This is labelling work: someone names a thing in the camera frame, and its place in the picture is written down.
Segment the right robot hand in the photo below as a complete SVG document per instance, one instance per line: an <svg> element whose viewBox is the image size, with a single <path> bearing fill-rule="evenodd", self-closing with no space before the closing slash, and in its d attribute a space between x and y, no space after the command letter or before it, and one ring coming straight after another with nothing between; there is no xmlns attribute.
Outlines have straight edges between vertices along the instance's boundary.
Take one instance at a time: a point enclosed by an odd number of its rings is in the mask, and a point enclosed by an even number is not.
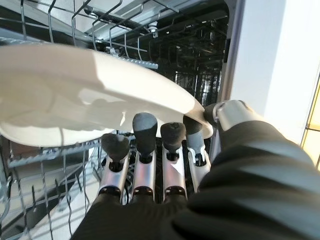
<svg viewBox="0 0 320 240"><path fill-rule="evenodd" d="M220 153L189 199L100 193L74 240L317 240L320 173L309 155L240 100L208 106Z"/></svg>

